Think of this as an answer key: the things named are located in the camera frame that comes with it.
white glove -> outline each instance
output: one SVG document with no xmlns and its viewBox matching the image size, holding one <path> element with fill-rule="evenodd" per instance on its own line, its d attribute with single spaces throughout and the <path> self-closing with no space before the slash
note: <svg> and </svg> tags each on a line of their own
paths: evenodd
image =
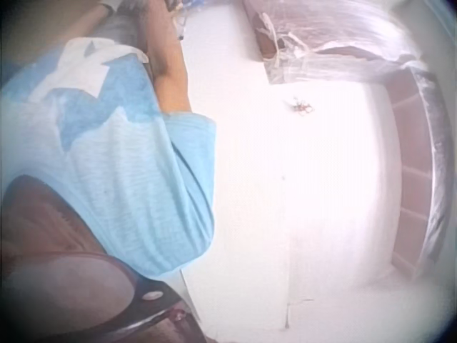
<svg viewBox="0 0 457 343">
<path fill-rule="evenodd" d="M 113 13 L 116 13 L 123 0 L 100 0 L 99 4 L 109 7 Z"/>
</svg>

insect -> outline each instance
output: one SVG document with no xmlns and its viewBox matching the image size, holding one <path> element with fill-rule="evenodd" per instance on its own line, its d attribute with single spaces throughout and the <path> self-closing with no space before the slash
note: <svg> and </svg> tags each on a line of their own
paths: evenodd
<svg viewBox="0 0 457 343">
<path fill-rule="evenodd" d="M 304 116 L 305 114 L 309 114 L 314 111 L 314 108 L 307 102 L 298 100 L 297 97 L 294 97 L 293 100 L 295 101 L 295 104 L 291 105 L 291 107 L 294 112 L 298 112 L 301 116 Z"/>
</svg>

person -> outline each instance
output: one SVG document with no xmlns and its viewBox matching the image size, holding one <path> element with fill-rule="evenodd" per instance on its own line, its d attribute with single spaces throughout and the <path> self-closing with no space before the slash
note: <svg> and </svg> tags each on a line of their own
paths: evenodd
<svg viewBox="0 0 457 343">
<path fill-rule="evenodd" d="M 3 86 L 3 263 L 100 252 L 153 278 L 208 249 L 216 126 L 164 0 L 138 3 L 100 1 Z"/>
</svg>

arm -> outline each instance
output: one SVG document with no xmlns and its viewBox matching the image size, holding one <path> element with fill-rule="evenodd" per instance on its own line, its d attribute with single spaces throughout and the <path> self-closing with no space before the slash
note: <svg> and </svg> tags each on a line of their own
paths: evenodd
<svg viewBox="0 0 457 343">
<path fill-rule="evenodd" d="M 187 70 L 181 45 L 164 0 L 148 0 L 142 18 L 159 106 L 164 112 L 190 111 Z"/>
</svg>

light blue t-shirt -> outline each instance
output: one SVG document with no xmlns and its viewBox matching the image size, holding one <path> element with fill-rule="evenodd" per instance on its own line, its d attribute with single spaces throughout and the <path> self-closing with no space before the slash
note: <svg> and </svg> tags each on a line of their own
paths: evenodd
<svg viewBox="0 0 457 343">
<path fill-rule="evenodd" d="M 146 61 L 108 39 L 74 39 L 5 85 L 2 198 L 17 176 L 42 180 L 110 255 L 156 277 L 211 243 L 216 128 L 162 113 Z"/>
</svg>

